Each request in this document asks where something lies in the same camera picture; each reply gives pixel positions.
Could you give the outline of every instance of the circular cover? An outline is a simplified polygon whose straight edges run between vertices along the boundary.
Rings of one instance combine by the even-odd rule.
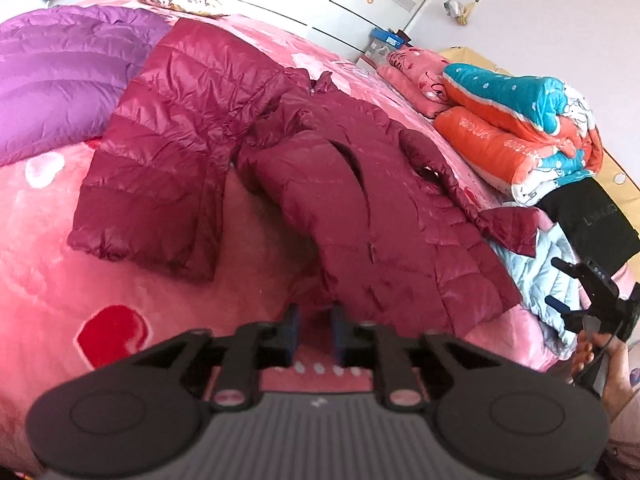
[[[435,422],[463,462],[502,478],[569,478],[593,467],[609,425],[591,394],[528,370],[470,371],[440,401]]]
[[[200,412],[162,371],[96,374],[47,392],[27,416],[34,453],[55,471],[81,477],[128,476],[168,462],[194,440]]]

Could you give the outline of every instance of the yellow fabric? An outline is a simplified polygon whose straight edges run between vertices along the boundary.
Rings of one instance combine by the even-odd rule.
[[[480,68],[511,75],[506,70],[499,68],[496,64],[466,46],[456,46],[441,52],[441,54],[453,63],[469,63],[479,66]],[[623,181],[622,184],[615,182],[614,179],[616,176],[619,181]],[[640,189],[626,176],[625,171],[620,168],[606,150],[602,170],[597,174],[596,180],[613,199],[613,202],[620,208],[620,211],[628,218],[634,229],[640,232]],[[638,277],[640,277],[640,254],[636,254],[636,256],[629,260],[629,267],[633,272],[633,276],[638,279]]]

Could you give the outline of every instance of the pink bedspread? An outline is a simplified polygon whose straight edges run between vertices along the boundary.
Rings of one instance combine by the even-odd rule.
[[[97,3],[144,7],[133,0],[86,2]],[[158,12],[172,20],[182,16]],[[498,205],[431,124],[377,75],[243,16],[216,24],[282,65],[306,68],[313,77],[333,72],[343,91],[431,137],[480,207]],[[242,323],[275,319],[290,281],[314,253],[284,225],[277,208],[246,192],[233,172],[225,189],[222,253],[212,283],[190,285],[129,262],[105,262],[72,251],[66,236],[93,152],[89,142],[0,168],[0,463],[18,470],[37,468],[23,420],[44,390],[190,328],[227,335]],[[532,368],[554,362],[538,321],[519,307],[476,327],[467,339]],[[293,368],[267,370],[262,382],[266,389],[286,391],[369,387],[367,373],[335,365],[328,342],[312,336]]]

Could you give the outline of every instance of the black folded clothing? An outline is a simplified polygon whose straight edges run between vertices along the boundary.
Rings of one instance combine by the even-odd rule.
[[[578,256],[613,275],[640,252],[638,232],[593,178],[566,184],[537,206],[558,222]]]

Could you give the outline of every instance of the human hand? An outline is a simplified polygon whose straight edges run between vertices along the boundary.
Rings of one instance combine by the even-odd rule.
[[[578,334],[578,348],[575,351],[571,369],[573,377],[593,361],[593,349],[603,348],[610,337],[611,334],[593,334],[589,340],[584,330]],[[634,391],[629,381],[629,356],[626,344],[615,337],[605,352],[609,354],[609,373],[602,393],[602,404],[610,420],[613,421],[632,399]]]

